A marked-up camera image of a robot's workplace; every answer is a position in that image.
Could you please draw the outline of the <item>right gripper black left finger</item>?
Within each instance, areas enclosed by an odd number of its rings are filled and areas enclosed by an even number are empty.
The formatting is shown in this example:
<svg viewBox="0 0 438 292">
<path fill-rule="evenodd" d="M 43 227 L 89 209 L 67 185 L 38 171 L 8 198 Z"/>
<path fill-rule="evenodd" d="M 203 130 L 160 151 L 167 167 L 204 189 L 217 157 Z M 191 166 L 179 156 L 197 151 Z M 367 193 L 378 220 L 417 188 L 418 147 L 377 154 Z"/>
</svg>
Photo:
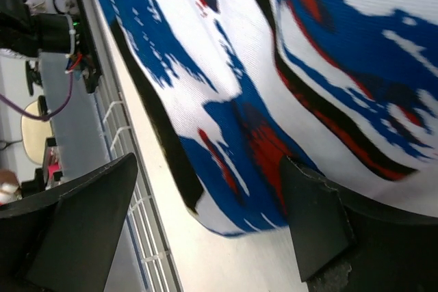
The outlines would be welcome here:
<svg viewBox="0 0 438 292">
<path fill-rule="evenodd" d="M 2 291 L 103 291 L 131 195 L 107 163 L 1 206 Z"/>
</svg>

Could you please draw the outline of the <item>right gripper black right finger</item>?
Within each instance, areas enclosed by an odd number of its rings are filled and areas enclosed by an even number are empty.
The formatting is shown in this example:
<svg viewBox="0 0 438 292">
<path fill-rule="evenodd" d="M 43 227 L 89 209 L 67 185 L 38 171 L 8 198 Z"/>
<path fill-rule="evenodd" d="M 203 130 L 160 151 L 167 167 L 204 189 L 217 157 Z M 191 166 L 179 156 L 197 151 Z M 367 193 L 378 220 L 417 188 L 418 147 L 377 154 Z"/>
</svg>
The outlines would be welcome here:
<svg viewBox="0 0 438 292">
<path fill-rule="evenodd" d="M 436 291 L 437 219 L 377 202 L 283 157 L 280 182 L 310 291 Z"/>
</svg>

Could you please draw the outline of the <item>blue white red patterned trousers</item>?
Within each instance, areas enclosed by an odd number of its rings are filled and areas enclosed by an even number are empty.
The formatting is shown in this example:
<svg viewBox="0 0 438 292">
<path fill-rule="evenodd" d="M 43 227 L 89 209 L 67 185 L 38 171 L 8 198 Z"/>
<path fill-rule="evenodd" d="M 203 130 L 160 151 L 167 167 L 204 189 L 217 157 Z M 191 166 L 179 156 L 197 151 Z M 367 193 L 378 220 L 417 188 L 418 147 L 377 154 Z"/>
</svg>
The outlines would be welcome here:
<svg viewBox="0 0 438 292">
<path fill-rule="evenodd" d="M 437 215 L 437 0 L 97 0 L 187 210 L 286 225 L 288 158 Z"/>
</svg>

